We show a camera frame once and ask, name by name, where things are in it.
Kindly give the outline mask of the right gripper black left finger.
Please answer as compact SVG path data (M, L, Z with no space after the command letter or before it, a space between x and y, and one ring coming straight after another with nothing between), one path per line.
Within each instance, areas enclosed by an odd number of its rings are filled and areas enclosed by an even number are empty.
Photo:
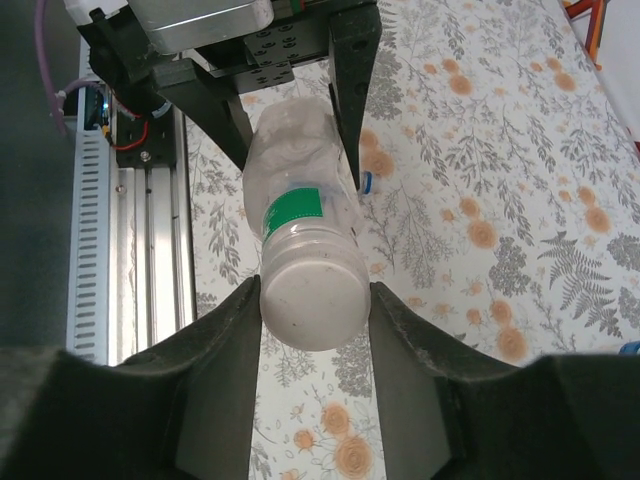
M1 352L5 479L244 479L260 281L115 367L63 349Z

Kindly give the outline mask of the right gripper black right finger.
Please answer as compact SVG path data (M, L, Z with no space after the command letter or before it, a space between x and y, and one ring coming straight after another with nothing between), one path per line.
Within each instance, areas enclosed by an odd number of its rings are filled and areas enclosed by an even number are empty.
M371 287L369 338L390 479L635 479L639 359L514 367Z

